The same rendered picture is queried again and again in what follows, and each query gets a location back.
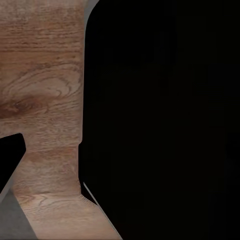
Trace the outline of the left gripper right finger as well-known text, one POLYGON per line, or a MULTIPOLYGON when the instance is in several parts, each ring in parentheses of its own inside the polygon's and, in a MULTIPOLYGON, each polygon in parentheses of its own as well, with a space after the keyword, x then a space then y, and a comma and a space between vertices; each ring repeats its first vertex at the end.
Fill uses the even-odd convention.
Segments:
POLYGON ((235 133, 229 133, 227 135, 224 151, 240 172, 240 135, 235 133))

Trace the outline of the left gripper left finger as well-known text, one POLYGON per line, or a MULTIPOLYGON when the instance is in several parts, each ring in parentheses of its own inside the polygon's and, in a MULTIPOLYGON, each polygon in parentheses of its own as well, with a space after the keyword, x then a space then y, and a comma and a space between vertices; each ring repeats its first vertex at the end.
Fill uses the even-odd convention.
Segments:
POLYGON ((26 152, 21 133, 0 138, 0 193, 26 152))

